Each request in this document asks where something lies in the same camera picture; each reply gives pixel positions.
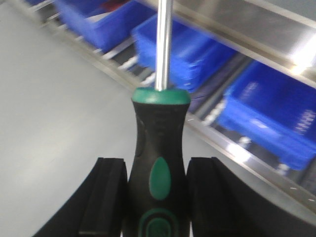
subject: stainless steel shelf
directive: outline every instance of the stainless steel shelf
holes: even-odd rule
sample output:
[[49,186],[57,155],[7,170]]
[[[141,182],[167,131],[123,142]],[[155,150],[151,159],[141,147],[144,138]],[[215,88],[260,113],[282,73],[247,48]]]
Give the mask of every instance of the stainless steel shelf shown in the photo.
[[175,0],[174,11],[237,51],[316,88],[316,24],[272,6],[258,0]]
[[[118,47],[104,54],[101,50],[87,44],[81,36],[69,31],[65,25],[58,22],[56,16],[48,20],[47,26],[75,52],[128,89],[133,90],[139,85],[148,86],[153,81],[153,72],[146,71],[146,69],[142,69],[138,76],[131,72],[132,68],[137,67],[136,56],[126,58],[126,61],[122,61],[121,64],[114,60],[114,58],[118,58],[121,52],[132,46],[133,41],[131,39],[124,41]],[[279,175],[272,167],[209,126],[209,124],[205,125],[196,115],[187,114],[186,126],[192,128],[204,141],[224,154],[224,159],[234,161],[260,180],[281,190],[316,214],[316,197],[298,184]]]

